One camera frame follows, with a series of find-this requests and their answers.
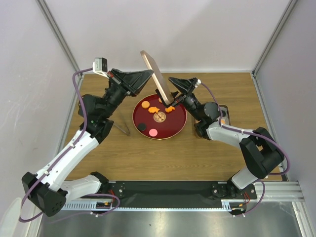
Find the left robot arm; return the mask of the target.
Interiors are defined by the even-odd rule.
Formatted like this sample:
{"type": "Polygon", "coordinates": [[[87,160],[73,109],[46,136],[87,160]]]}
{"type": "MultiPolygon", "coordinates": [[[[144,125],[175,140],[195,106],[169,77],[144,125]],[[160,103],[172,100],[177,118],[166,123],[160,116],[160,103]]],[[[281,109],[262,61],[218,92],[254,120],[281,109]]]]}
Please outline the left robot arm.
{"type": "Polygon", "coordinates": [[[108,193],[108,179],[99,172],[92,172],[84,178],[66,181],[67,176],[81,160],[109,135],[114,122],[110,116],[127,96],[137,96],[153,74],[153,70],[122,72],[108,70],[106,66],[96,70],[88,68],[73,74],[72,80],[79,98],[79,114],[83,123],[72,140],[63,150],[37,173],[27,172],[22,177],[25,196],[47,217],[56,215],[68,201],[84,196],[105,196],[119,200],[108,193]],[[80,94],[76,76],[86,72],[104,76],[109,86],[103,97],[80,94]]]}

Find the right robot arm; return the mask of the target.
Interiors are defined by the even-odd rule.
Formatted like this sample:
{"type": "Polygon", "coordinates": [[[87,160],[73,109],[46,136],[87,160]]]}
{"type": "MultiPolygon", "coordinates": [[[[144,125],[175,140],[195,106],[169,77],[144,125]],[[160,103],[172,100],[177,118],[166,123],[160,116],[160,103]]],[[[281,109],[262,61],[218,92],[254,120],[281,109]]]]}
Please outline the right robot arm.
{"type": "Polygon", "coordinates": [[[255,130],[241,129],[221,122],[223,111],[217,100],[200,103],[193,90],[202,82],[197,78],[168,79],[178,92],[173,94],[172,106],[183,105],[196,120],[195,131],[201,138],[223,142],[239,148],[245,167],[227,181],[227,192],[232,198],[239,198],[245,188],[258,179],[263,179],[273,172],[286,158],[285,152],[263,127],[255,130]]]}

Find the steel serving tongs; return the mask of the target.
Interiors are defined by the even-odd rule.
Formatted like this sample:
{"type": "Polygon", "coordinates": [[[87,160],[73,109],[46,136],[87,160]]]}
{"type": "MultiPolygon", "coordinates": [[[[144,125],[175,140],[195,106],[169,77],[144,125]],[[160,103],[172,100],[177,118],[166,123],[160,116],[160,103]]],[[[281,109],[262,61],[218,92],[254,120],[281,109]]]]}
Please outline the steel serving tongs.
{"type": "Polygon", "coordinates": [[[124,118],[124,116],[123,116],[123,114],[122,114],[120,109],[118,109],[118,114],[119,114],[119,116],[120,116],[120,118],[121,118],[121,120],[123,122],[123,125],[125,126],[125,129],[123,129],[121,126],[117,125],[116,123],[115,123],[115,127],[117,129],[119,129],[126,136],[130,136],[131,135],[130,129],[129,129],[129,127],[128,127],[126,121],[125,121],[125,118],[124,118]]]}

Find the gold tin lid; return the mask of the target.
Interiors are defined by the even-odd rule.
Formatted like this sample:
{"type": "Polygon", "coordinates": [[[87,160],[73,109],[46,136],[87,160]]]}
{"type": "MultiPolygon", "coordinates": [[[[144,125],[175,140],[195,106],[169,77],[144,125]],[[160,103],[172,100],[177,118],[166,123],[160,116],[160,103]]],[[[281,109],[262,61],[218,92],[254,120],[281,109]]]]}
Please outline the gold tin lid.
{"type": "Polygon", "coordinates": [[[168,87],[166,79],[163,77],[161,71],[158,68],[156,61],[149,53],[144,50],[142,50],[140,54],[146,64],[146,67],[154,72],[152,74],[152,78],[158,89],[157,94],[160,96],[162,102],[164,102],[166,105],[170,105],[174,101],[174,98],[168,87]]]}

